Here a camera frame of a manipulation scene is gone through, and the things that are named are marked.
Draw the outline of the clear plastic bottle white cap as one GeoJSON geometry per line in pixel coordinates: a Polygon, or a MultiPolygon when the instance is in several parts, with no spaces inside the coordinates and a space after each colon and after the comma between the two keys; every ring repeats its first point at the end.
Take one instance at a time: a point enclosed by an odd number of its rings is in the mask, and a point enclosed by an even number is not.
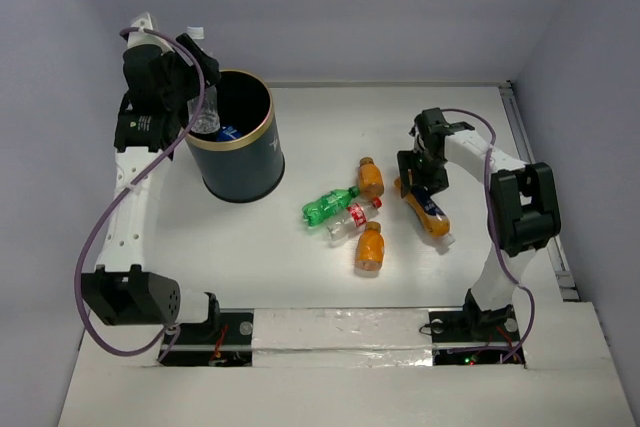
{"type": "MultiPolygon", "coordinates": [[[[198,46],[200,46],[201,42],[205,39],[205,30],[203,27],[188,26],[186,32],[198,46]]],[[[219,129],[220,118],[217,108],[217,90],[215,86],[209,86],[205,89],[204,101],[191,132],[198,135],[211,135],[216,134],[219,129]]]]}

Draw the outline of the small orange bottle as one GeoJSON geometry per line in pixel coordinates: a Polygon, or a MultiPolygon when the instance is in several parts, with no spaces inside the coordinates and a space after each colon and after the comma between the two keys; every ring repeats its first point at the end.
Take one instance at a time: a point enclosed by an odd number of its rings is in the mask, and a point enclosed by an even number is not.
{"type": "Polygon", "coordinates": [[[381,171],[371,157],[363,157],[359,161],[357,186],[366,198],[380,197],[384,193],[381,171]]]}
{"type": "Polygon", "coordinates": [[[385,241],[381,234],[381,225],[371,221],[365,226],[358,239],[354,268],[356,271],[378,273],[383,265],[385,241]]]}

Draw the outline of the green plastic bottle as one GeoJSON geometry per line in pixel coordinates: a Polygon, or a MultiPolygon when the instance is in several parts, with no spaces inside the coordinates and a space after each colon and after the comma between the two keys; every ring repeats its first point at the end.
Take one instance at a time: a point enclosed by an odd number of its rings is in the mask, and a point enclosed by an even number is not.
{"type": "Polygon", "coordinates": [[[309,227],[316,227],[345,210],[360,195],[360,189],[334,189],[302,207],[303,220],[309,227]]]}

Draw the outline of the clear bottle red label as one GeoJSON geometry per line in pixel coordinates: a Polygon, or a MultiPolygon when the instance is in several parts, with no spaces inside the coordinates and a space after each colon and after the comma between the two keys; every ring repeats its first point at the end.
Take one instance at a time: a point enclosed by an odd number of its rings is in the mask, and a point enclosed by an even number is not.
{"type": "Polygon", "coordinates": [[[350,204],[326,221],[325,227],[329,239],[332,242],[338,242],[360,232],[378,214],[381,207],[382,201],[379,197],[350,204]]]}

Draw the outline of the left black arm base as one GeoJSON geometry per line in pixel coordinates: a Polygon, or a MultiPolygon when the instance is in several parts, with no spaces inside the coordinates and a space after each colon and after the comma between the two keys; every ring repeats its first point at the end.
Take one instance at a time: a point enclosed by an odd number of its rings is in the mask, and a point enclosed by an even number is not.
{"type": "Polygon", "coordinates": [[[158,361],[168,367],[250,367],[253,310],[223,309],[216,321],[183,323],[171,348],[165,335],[158,361]]]}

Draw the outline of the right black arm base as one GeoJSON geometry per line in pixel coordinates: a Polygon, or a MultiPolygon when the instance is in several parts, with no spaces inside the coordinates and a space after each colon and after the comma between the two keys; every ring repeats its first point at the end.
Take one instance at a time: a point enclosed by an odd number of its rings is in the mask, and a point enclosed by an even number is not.
{"type": "Polygon", "coordinates": [[[511,304],[483,311],[468,291],[461,307],[435,309],[419,328],[434,343],[436,365],[525,365],[520,332],[511,304]]]}

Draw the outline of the large orange bottle blue label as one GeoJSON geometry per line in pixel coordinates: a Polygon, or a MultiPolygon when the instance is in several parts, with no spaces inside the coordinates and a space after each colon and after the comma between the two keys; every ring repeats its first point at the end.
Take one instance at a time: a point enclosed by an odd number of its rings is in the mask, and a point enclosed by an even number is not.
{"type": "Polygon", "coordinates": [[[404,200],[411,206],[423,229],[435,242],[437,248],[448,249],[455,242],[451,234],[449,217],[433,201],[424,187],[412,186],[409,193],[404,196],[404,200]]]}

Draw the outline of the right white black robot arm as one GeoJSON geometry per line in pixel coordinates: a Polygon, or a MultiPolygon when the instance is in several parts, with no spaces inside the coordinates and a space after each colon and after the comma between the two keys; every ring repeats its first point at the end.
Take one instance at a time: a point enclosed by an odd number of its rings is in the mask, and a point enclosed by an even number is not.
{"type": "Polygon", "coordinates": [[[396,185],[434,237],[448,235],[435,221],[443,217],[435,194],[446,190],[446,166],[453,163],[484,189],[487,227],[492,242],[480,277],[456,310],[434,311],[427,328],[437,343],[487,342],[513,319],[513,293],[536,253],[561,230],[553,171],[544,163],[526,163],[484,139],[465,121],[450,122],[445,110],[426,109],[414,119],[414,146],[397,154],[396,185]]]}

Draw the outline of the clear bottle blue label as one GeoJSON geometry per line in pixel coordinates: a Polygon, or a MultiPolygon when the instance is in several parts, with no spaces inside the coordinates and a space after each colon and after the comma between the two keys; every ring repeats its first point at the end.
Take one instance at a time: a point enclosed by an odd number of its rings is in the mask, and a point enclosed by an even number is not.
{"type": "Polygon", "coordinates": [[[235,127],[228,125],[223,126],[216,134],[217,142],[230,142],[243,137],[243,134],[235,127]]]}

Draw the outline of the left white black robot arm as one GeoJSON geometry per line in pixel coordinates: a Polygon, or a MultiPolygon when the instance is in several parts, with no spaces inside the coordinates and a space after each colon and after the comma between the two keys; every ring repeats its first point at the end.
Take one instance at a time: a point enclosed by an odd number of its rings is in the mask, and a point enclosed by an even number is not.
{"type": "Polygon", "coordinates": [[[114,199],[90,238],[106,238],[92,271],[78,259],[74,294],[79,312],[92,311],[104,324],[163,325],[176,322],[177,281],[155,273],[153,251],[160,196],[173,152],[192,122],[187,104],[221,78],[218,62],[188,34],[167,37],[149,28],[122,32],[127,90],[114,136],[114,199]]]}

